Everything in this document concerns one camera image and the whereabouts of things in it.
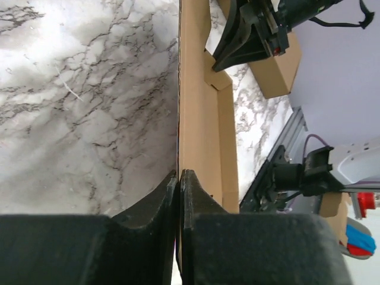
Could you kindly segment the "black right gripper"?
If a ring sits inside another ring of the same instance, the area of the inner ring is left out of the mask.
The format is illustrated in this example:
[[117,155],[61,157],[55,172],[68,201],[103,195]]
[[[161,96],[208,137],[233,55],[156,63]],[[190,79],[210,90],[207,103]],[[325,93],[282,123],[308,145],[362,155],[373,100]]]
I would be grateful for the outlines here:
[[217,1],[226,25],[213,53],[215,72],[282,55],[289,47],[284,1]]

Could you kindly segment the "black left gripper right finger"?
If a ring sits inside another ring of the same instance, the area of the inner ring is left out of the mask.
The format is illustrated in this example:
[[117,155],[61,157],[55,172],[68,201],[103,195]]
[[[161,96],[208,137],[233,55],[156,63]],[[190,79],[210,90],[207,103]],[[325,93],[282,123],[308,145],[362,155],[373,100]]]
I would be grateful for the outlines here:
[[351,284],[328,223],[314,214],[230,214],[193,170],[180,179],[183,284]]

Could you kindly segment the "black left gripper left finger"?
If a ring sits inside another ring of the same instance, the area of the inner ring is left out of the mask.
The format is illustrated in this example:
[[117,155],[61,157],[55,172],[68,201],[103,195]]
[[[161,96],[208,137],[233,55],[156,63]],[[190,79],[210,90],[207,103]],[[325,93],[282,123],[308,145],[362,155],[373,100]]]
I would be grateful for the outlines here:
[[114,217],[1,216],[2,284],[170,284],[177,177]]

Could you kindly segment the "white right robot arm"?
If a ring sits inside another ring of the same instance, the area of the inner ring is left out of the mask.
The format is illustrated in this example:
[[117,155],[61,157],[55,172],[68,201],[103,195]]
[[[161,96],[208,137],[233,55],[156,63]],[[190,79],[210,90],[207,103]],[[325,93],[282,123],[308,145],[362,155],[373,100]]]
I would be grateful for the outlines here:
[[[338,4],[339,1],[219,1],[227,22],[213,53],[213,70],[219,72],[284,55],[290,46],[288,35],[305,21],[323,27],[361,29],[373,21],[375,14],[363,1],[359,7],[365,18],[358,23],[328,23],[317,17]],[[288,190],[298,190],[306,197],[343,192],[350,181],[338,171],[341,163],[337,154],[338,150],[328,145],[303,156],[300,164],[267,163],[263,176],[248,193],[262,198]]]

